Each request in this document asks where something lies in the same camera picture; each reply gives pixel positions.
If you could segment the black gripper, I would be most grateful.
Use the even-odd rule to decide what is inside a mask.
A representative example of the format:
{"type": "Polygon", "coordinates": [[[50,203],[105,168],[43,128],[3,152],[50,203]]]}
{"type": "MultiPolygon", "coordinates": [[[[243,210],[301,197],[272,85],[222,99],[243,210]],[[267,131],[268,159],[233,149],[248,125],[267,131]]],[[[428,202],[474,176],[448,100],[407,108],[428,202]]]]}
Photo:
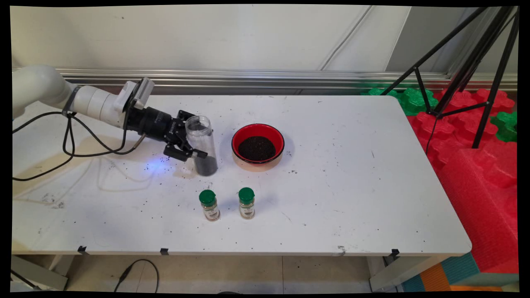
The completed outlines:
{"type": "Polygon", "coordinates": [[[155,141],[165,142],[164,155],[180,161],[207,157],[207,152],[193,148],[187,141],[186,122],[196,115],[179,110],[176,117],[161,110],[147,107],[130,108],[126,129],[145,135],[155,141]]]}

